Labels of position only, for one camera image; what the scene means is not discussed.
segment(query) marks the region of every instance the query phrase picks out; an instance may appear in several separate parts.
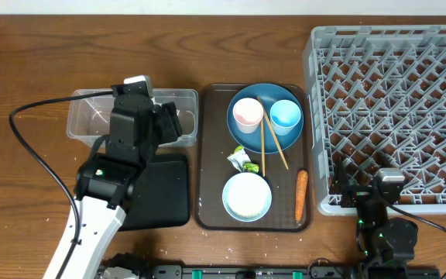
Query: clear plastic container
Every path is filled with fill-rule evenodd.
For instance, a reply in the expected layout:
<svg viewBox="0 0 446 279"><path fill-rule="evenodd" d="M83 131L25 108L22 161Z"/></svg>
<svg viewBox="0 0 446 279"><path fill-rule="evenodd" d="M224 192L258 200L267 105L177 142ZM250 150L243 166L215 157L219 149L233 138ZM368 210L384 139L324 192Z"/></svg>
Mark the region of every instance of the clear plastic container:
<svg viewBox="0 0 446 279"><path fill-rule="evenodd" d="M111 89L79 89L73 96L92 94ZM153 89L157 104L175 102L183 135L176 142L165 143L160 147L193 146L197 139L199 100L193 89ZM71 139L92 146L101 135L109 133L109 117L113 109L111 95L98 96L72 101L68 112L67 135Z"/></svg>

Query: blue cup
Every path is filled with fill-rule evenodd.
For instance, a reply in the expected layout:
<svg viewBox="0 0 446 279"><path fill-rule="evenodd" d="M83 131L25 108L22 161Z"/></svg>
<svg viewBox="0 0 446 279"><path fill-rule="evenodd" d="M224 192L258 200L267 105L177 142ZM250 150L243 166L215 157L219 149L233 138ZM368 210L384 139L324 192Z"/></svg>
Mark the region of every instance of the blue cup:
<svg viewBox="0 0 446 279"><path fill-rule="evenodd" d="M289 100L281 100L273 104L269 111L271 125L275 134L285 136L299 123L302 113L299 106Z"/></svg>

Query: orange carrot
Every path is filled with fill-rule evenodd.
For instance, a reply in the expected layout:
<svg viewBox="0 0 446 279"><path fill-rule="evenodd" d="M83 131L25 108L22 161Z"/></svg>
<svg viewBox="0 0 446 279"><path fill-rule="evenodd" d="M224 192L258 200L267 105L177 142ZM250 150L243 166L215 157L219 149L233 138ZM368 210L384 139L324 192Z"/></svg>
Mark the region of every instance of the orange carrot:
<svg viewBox="0 0 446 279"><path fill-rule="evenodd" d="M297 222L302 219L302 211L306 202L307 178L308 174L305 170L300 170L297 174L295 188L295 221Z"/></svg>

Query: blue plate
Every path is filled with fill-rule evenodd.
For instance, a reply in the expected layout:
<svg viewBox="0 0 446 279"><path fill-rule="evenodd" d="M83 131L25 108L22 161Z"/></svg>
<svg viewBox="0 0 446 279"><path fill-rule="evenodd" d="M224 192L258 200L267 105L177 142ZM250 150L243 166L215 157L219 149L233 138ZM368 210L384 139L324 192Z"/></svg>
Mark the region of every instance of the blue plate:
<svg viewBox="0 0 446 279"><path fill-rule="evenodd" d="M250 85L242 89L235 97L233 97L226 112L226 122L228 124L228 128L230 129L231 135L237 141L237 143L246 149L251 150L252 152L261 153L261 128L258 127L256 131L250 134L242 133L237 128L237 124L235 123L235 119L232 115L233 106L238 100L242 98L257 98L257 96L261 97L268 117L271 106L279 100L291 100L299 106L301 114L299 123L293 128L292 131L290 131L290 133L286 134L285 136L276 136L282 150L287 149L293 143L295 143L302 132L302 127L304 126L304 113L302 112L302 107L300 106L297 98L295 98L295 96L293 96L293 94L285 88L275 84ZM264 140L265 154L273 154L278 152L278 148L276 147L266 120L264 120Z"/></svg>

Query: chopstick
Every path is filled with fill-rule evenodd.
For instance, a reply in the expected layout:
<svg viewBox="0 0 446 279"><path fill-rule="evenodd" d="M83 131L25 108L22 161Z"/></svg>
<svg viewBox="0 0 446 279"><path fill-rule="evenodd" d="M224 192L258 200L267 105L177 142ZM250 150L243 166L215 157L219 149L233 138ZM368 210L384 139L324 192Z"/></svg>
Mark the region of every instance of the chopstick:
<svg viewBox="0 0 446 279"><path fill-rule="evenodd" d="M264 163L264 120L262 119L261 119L261 161L262 161L262 176L265 177L266 164Z"/></svg>
<svg viewBox="0 0 446 279"><path fill-rule="evenodd" d="M264 111L264 118L266 119L266 123L268 124L269 130L271 130L271 136L273 136L273 139L275 140L276 147L278 147L278 151L280 152L280 156L282 157L283 163L285 164L285 167L288 170L288 164L286 163L285 156L283 155L282 147L280 146L280 143L278 142L278 139L276 138L275 131L273 130L273 127L271 126L271 122L269 121L268 114L266 113L266 110L264 109L264 105L262 104L261 98L257 96L257 100L262 105L262 110Z"/></svg>

